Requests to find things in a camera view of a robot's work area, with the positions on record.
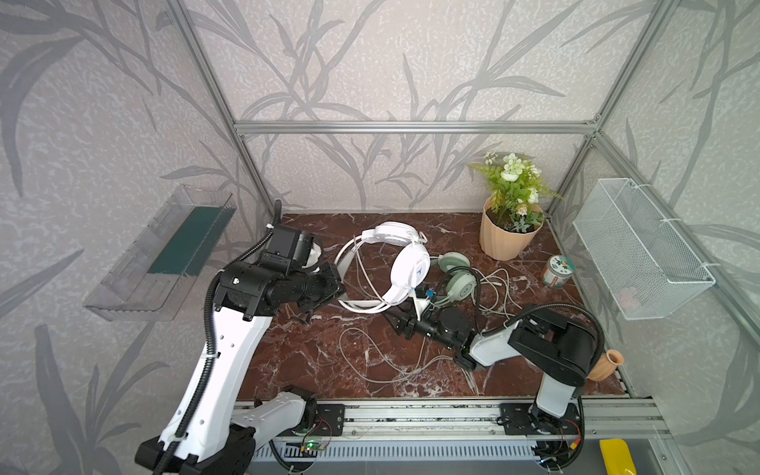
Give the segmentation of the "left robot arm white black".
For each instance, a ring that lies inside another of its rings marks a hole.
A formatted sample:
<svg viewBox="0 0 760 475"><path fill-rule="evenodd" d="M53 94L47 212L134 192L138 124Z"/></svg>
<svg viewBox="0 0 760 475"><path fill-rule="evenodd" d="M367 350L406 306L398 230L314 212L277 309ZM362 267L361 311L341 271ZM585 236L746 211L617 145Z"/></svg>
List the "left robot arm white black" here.
<svg viewBox="0 0 760 475"><path fill-rule="evenodd" d="M309 429L315 395L291 388L234 419L249 364L281 307L306 318L344 293L316 238L283 225L275 202L265 236L212 279L204 299L205 346L185 394L160 435L138 447L154 474L243 474L255 451L285 431Z"/></svg>

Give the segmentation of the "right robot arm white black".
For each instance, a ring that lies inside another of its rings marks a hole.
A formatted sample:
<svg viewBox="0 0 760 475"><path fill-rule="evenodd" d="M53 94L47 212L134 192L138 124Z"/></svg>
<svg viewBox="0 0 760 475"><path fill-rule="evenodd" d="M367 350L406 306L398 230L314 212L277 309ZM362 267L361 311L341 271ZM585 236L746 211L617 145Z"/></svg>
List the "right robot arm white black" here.
<svg viewBox="0 0 760 475"><path fill-rule="evenodd" d="M605 349L598 319L570 303L528 305L506 324L485 332L476 332L459 308L433 310L425 305L418 310L413 298L383 317L399 336L409 340L419 334L441 344L466 371L522 356L543 372L532 409L536 418L562 419Z"/></svg>

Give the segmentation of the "white over-ear headphones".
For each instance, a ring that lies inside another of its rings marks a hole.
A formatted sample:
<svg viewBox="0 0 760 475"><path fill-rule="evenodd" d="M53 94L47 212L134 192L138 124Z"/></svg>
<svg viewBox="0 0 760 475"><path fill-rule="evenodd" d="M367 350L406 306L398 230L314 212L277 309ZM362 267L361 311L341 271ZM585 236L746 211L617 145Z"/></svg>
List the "white over-ear headphones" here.
<svg viewBox="0 0 760 475"><path fill-rule="evenodd" d="M391 267L390 288L384 295L374 300L358 301L348 300L344 294L338 298L338 304L354 314L370 315L403 303L428 275L431 257L426 248L427 242L427 237L414 227L393 221L384 222L353 237L342 247L334 261L340 277L346 275L363 245L386 243L399 247L401 251Z"/></svg>

